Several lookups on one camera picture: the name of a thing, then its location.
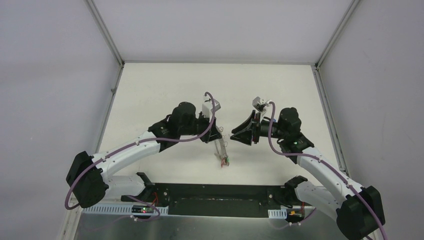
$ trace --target robotic hand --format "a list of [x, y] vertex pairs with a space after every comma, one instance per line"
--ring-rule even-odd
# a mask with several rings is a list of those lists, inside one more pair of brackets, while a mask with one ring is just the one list
[[221, 139], [216, 127], [215, 112], [221, 108], [220, 103], [210, 96], [205, 96], [202, 112], [196, 118], [196, 107], [189, 102], [182, 102], [173, 109], [172, 114], [153, 124], [140, 136], [109, 151], [89, 156], [83, 151], [76, 155], [66, 176], [70, 191], [66, 197], [65, 207], [71, 191], [82, 208], [89, 208], [104, 197], [137, 196], [150, 182], [143, 175], [114, 175], [122, 168], [147, 156], [160, 153], [179, 142], [194, 139], [182, 139], [181, 136], [197, 135], [204, 143]]
[[302, 121], [296, 108], [281, 110], [276, 122], [272, 118], [265, 120], [263, 115], [270, 103], [273, 105], [273, 118], [274, 103], [255, 98], [252, 105], [258, 112], [253, 110], [244, 123], [233, 129], [230, 139], [251, 146], [252, 142], [258, 143], [260, 137], [269, 137], [271, 147], [271, 138], [278, 139], [282, 153], [273, 149], [274, 152], [290, 158], [324, 186], [315, 186], [305, 177], [296, 176], [284, 184], [282, 202], [300, 201], [316, 207], [336, 221], [340, 231], [350, 240], [362, 239], [379, 227], [382, 229], [385, 216], [377, 189], [373, 186], [364, 188], [332, 167], [301, 133]]

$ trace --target gray floor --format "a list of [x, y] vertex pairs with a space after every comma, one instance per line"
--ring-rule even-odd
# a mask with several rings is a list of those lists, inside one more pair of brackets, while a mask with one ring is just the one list
[[301, 226], [284, 229], [284, 219], [240, 217], [163, 216], [151, 222], [125, 217], [110, 224], [119, 217], [83, 213], [75, 240], [346, 240], [336, 223], [320, 212]]

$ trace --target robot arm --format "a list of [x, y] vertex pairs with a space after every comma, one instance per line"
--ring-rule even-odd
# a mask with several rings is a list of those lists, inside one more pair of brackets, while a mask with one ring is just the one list
[[253, 110], [244, 123], [233, 129], [230, 139], [250, 146], [252, 142], [256, 144], [260, 137], [269, 136], [269, 121], [274, 121], [270, 130], [271, 138], [278, 139], [281, 151], [289, 154], [287, 157], [293, 163], [306, 169], [324, 186], [315, 186], [305, 177], [296, 176], [284, 184], [284, 189], [288, 193], [286, 200], [306, 202], [316, 207], [335, 220], [340, 231], [348, 239], [362, 239], [379, 226], [365, 204], [351, 190], [353, 188], [359, 192], [384, 225], [385, 217], [380, 193], [373, 186], [364, 188], [328, 163], [314, 144], [301, 133], [302, 122], [296, 108], [281, 110], [278, 121], [263, 119], [262, 115], [269, 102], [255, 98], [253, 107], [258, 112]]
[[[221, 106], [216, 100], [214, 103], [216, 112]], [[69, 186], [74, 184], [77, 177], [87, 167], [100, 161], [81, 177], [72, 191], [80, 206], [89, 208], [105, 197], [140, 194], [145, 188], [145, 180], [142, 176], [114, 174], [142, 158], [160, 153], [178, 142], [186, 142], [186, 140], [179, 140], [181, 136], [198, 135], [204, 143], [221, 139], [222, 135], [216, 127], [216, 119], [212, 119], [212, 109], [212, 101], [206, 97], [202, 104], [202, 112], [196, 118], [195, 106], [189, 102], [182, 102], [173, 109], [172, 114], [121, 146], [92, 156], [85, 151], [77, 154], [66, 176]], [[210, 130], [203, 134], [211, 121], [213, 123]]]

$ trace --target white tabletop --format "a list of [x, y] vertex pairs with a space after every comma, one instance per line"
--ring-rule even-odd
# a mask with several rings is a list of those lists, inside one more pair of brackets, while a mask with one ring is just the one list
[[216, 124], [228, 142], [230, 166], [220, 166], [213, 143], [200, 140], [177, 145], [141, 159], [117, 175], [144, 172], [152, 182], [187, 184], [283, 185], [297, 175], [321, 185], [288, 158], [276, 155], [265, 137], [248, 146], [230, 140], [231, 130], [244, 122], [252, 100], [259, 96], [281, 109], [295, 107], [301, 130], [337, 166], [330, 134], [311, 67], [308, 65], [127, 63], [119, 83], [100, 151], [142, 134], [180, 102], [201, 111], [203, 94], [221, 104]]

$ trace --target bundle of wires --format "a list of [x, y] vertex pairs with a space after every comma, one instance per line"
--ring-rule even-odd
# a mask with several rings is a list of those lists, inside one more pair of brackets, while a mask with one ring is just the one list
[[[346, 184], [346, 186], [358, 197], [358, 199], [364, 204], [364, 206], [366, 207], [366, 209], [368, 209], [368, 211], [371, 213], [371, 215], [372, 215], [372, 217], [374, 218], [374, 220], [376, 221], [376, 223], [377, 223], [377, 225], [378, 225], [378, 228], [380, 229], [380, 231], [381, 231], [381, 235], [383, 236], [383, 239], [384, 240], [388, 240], [388, 237], [387, 237], [387, 234], [386, 234], [386, 231], [384, 230], [384, 228], [383, 228], [383, 225], [382, 225], [382, 223], [380, 222], [380, 219], [377, 217], [377, 215], [376, 215], [376, 213], [373, 211], [373, 209], [371, 208], [371, 206], [364, 200], [364, 198], [358, 193], [358, 191], [351, 185], [351, 184], [349, 184], [349, 182], [348, 182], [348, 180], [343, 176], [343, 175], [341, 175], [333, 166], [331, 166], [328, 162], [326, 162], [326, 161], [324, 161], [324, 160], [322, 160], [322, 159], [320, 159], [319, 157], [317, 157], [317, 156], [314, 156], [314, 155], [311, 155], [311, 154], [306, 154], [306, 153], [284, 153], [284, 152], [280, 152], [280, 151], [277, 151], [275, 148], [274, 148], [274, 146], [273, 146], [273, 142], [272, 142], [272, 138], [271, 138], [271, 130], [272, 130], [272, 127], [273, 127], [273, 119], [274, 119], [274, 116], [275, 116], [275, 114], [276, 114], [276, 105], [275, 105], [275, 103], [274, 102], [269, 102], [269, 104], [271, 104], [272, 105], [272, 114], [271, 114], [271, 118], [270, 118], [270, 121], [269, 121], [269, 127], [268, 127], [268, 143], [269, 143], [269, 146], [271, 147], [271, 149], [272, 149], [272, 151], [274, 152], [274, 153], [276, 153], [276, 154], [278, 154], [278, 155], [282, 155], [282, 156], [286, 156], [286, 157], [289, 157], [289, 156], [304, 156], [304, 157], [309, 157], [309, 158], [311, 158], [311, 159], [314, 159], [314, 160], [317, 160], [319, 163], [322, 163], [322, 164], [324, 164], [327, 168], [329, 168], [332, 172], [334, 172], [336, 175], [337, 175], [337, 177], [339, 177], [340, 179], [341, 179], [341, 181], [344, 183], [344, 184]], [[315, 209], [310, 213], [310, 215], [309, 216], [307, 216], [305, 219], [303, 219], [303, 221], [305, 221], [306, 219], [308, 219], [313, 213], [315, 212]]]
[[[153, 138], [147, 138], [147, 139], [143, 139], [143, 140], [140, 140], [140, 141], [138, 141], [138, 142], [132, 142], [132, 143], [130, 143], [130, 144], [128, 144], [128, 145], [125, 145], [125, 146], [123, 146], [123, 147], [121, 147], [121, 148], [119, 148], [119, 149], [117, 149], [117, 150], [115, 150], [115, 151], [113, 151], [113, 152], [111, 152], [111, 153], [109, 153], [109, 154], [107, 154], [106, 156], [105, 156], [105, 158], [106, 159], [108, 159], [108, 158], [110, 158], [110, 157], [112, 157], [113, 155], [115, 155], [115, 154], [117, 154], [117, 153], [120, 153], [120, 152], [122, 152], [122, 151], [124, 151], [125, 149], [128, 149], [128, 148], [131, 148], [131, 147], [134, 147], [134, 146], [138, 146], [139, 144], [141, 144], [141, 143], [145, 143], [145, 142], [150, 142], [150, 141], [168, 141], [168, 142], [175, 142], [175, 143], [186, 143], [186, 142], [191, 142], [191, 141], [194, 141], [194, 140], [197, 140], [197, 139], [200, 139], [201, 137], [203, 137], [206, 133], [208, 133], [209, 132], [209, 130], [211, 130], [211, 128], [212, 128], [212, 126], [213, 126], [213, 124], [214, 124], [214, 120], [215, 120], [215, 100], [214, 100], [214, 97], [209, 93], [209, 92], [205, 92], [204, 93], [204, 95], [205, 96], [209, 96], [209, 98], [210, 98], [210, 100], [211, 100], [211, 102], [212, 102], [212, 117], [211, 117], [211, 119], [210, 119], [210, 122], [209, 122], [209, 125], [207, 126], [207, 128], [206, 128], [206, 130], [204, 131], [204, 132], [202, 132], [201, 134], [199, 134], [198, 136], [195, 136], [195, 137], [193, 137], [193, 138], [189, 138], [189, 139], [172, 139], [172, 138], [164, 138], [164, 137], [153, 137]], [[70, 198], [71, 198], [71, 195], [72, 195], [72, 192], [73, 192], [73, 190], [74, 190], [74, 188], [75, 188], [75, 186], [77, 185], [77, 183], [81, 180], [81, 178], [90, 170], [90, 169], [92, 169], [92, 168], [94, 168], [94, 166], [96, 166], [97, 164], [99, 164], [99, 163], [101, 163], [101, 162], [103, 162], [103, 158], [100, 158], [99, 160], [97, 160], [97, 161], [95, 161], [95, 162], [93, 162], [90, 166], [88, 166], [86, 169], [84, 169], [77, 177], [76, 177], [76, 179], [75, 179], [75, 181], [73, 181], [73, 183], [72, 183], [72, 185], [70, 186], [70, 188], [69, 188], [69, 191], [67, 192], [67, 194], [66, 194], [66, 198], [65, 198], [65, 208], [67, 209], [67, 210], [72, 210], [72, 209], [75, 209], [75, 208], [77, 208], [80, 204], [79, 203], [77, 203], [77, 204], [75, 204], [75, 205], [73, 205], [73, 206], [69, 206], [69, 200], [70, 200]], [[116, 219], [116, 220], [114, 220], [113, 222], [111, 222], [110, 224], [113, 224], [113, 223], [115, 223], [115, 222], [117, 222], [117, 221], [119, 221], [120, 219], [123, 219], [123, 218], [127, 218], [127, 217], [134, 217], [134, 221], [136, 221], [136, 222], [147, 222], [147, 221], [152, 221], [152, 220], [155, 220], [155, 219], [157, 219], [157, 218], [159, 218], [159, 216], [161, 215], [161, 213], [160, 213], [160, 211], [159, 211], [159, 209], [158, 208], [156, 208], [154, 205], [152, 205], [152, 204], [150, 204], [150, 203], [147, 203], [147, 202], [144, 202], [144, 201], [141, 201], [141, 200], [139, 200], [139, 199], [137, 199], [137, 198], [135, 198], [134, 196], [129, 196], [128, 195], [128, 197], [130, 198], [130, 199], [132, 199], [133, 201], [135, 201], [135, 202], [138, 202], [138, 203], [141, 203], [141, 204], [144, 204], [144, 205], [146, 205], [146, 206], [148, 206], [148, 207], [150, 207], [150, 208], [152, 208], [152, 209], [154, 209], [156, 212], [157, 212], [157, 215], [152, 215], [151, 217], [149, 217], [149, 218], [147, 218], [147, 219], [141, 219], [141, 218], [137, 218], [137, 217], [134, 217], [133, 215], [131, 215], [131, 216], [122, 216], [122, 217], [120, 217], [120, 218], [118, 218], [118, 219]]]

